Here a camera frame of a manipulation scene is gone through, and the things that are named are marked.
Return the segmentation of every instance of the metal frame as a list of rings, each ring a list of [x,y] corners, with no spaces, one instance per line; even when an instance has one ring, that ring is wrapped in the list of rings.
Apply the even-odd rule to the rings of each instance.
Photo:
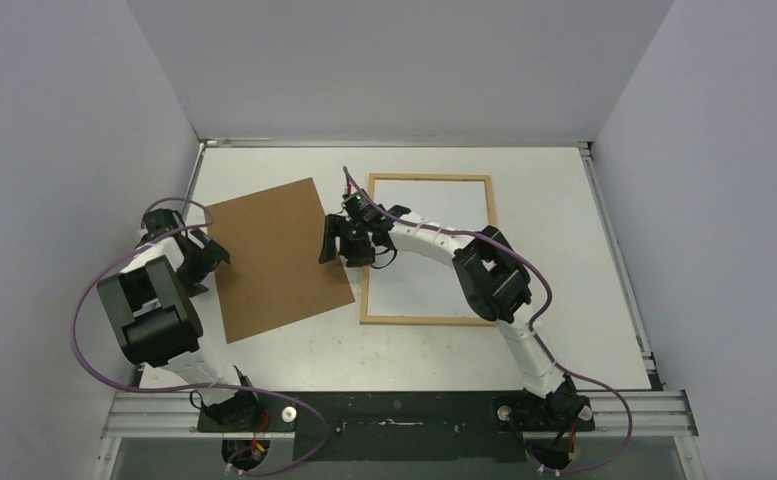
[[[594,161],[587,142],[539,143],[524,141],[468,141],[440,136],[410,137],[401,141],[300,141],[265,138],[209,139],[200,142],[191,179],[186,189],[190,198],[199,176],[207,148],[273,148],[273,147],[576,147],[580,151],[586,178],[594,196],[597,213],[606,234],[609,250],[615,262],[621,288],[627,301],[633,325],[642,347],[645,369],[656,373],[641,312],[635,300],[632,284],[618,244],[617,236],[609,220],[603,200]],[[632,391],[622,392],[633,410],[636,436],[674,437],[685,476],[689,480],[705,480],[700,455],[694,437],[697,428],[684,391]],[[587,392],[591,398],[597,429],[585,432],[588,436],[622,437],[626,431],[626,416],[621,403],[606,392]],[[118,393],[108,414],[103,437],[94,463],[92,477],[110,479],[120,448],[120,440],[130,437],[144,438],[252,438],[251,432],[202,433],[196,430],[198,411],[188,401],[187,393],[138,395]],[[261,439],[293,438],[294,433],[263,433]],[[543,438],[548,434],[525,434],[526,438]]]

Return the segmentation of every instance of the white table surface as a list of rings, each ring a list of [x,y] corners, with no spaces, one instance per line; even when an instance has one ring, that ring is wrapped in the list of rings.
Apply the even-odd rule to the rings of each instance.
[[[363,186],[371,172],[491,175],[500,229],[552,284],[554,301],[539,332],[553,353],[568,368],[616,388],[650,388],[576,148],[209,149],[193,198],[211,205],[312,177],[324,210],[336,212],[344,165]],[[193,207],[186,221],[201,219]],[[193,299],[205,329],[201,346],[237,365],[256,386],[279,391],[521,388],[496,329],[359,325],[361,274],[352,269],[347,276],[355,304],[227,345],[210,275],[204,282],[210,291]],[[533,280],[530,289],[540,305],[539,283]],[[179,383],[155,368],[141,380],[142,386]]]

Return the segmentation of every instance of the black wire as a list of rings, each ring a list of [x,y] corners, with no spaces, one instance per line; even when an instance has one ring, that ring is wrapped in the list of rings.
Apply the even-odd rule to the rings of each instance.
[[[371,265],[370,268],[372,268],[374,270],[382,270],[383,268],[387,267],[388,265],[391,265],[392,263],[394,263],[394,260],[397,259],[397,250],[391,250],[391,251],[394,252],[394,256],[391,257],[391,260],[389,260],[388,263],[386,263],[385,265],[382,265],[381,267],[377,267],[375,265]]]
[[[200,397],[200,406],[198,407],[196,403],[194,403],[194,394],[197,394],[197,396]],[[196,408],[197,410],[202,411],[203,407],[205,406],[205,402],[203,402],[202,394],[196,390],[191,390],[191,393],[188,394],[188,401],[191,402],[191,406]]]

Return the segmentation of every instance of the white board in wooden frame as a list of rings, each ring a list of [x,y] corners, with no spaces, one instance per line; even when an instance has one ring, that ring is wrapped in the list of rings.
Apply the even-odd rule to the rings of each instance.
[[[386,208],[403,205],[423,217],[433,215],[432,221],[454,228],[481,230],[485,225],[497,224],[488,175],[372,173],[368,192]],[[397,313],[395,308],[408,312]],[[454,272],[410,252],[400,252],[386,269],[364,269],[360,323],[492,325],[467,306]]]

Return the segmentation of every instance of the white wall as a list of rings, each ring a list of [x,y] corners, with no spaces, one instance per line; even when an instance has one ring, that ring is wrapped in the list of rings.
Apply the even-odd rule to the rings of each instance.
[[[777,478],[777,1],[677,0],[594,149],[710,478]]]
[[[90,474],[112,392],[73,360],[73,303],[196,148],[123,0],[0,1],[0,478]],[[126,379],[101,310],[83,348]]]
[[[594,138],[672,0],[128,0],[201,137]]]

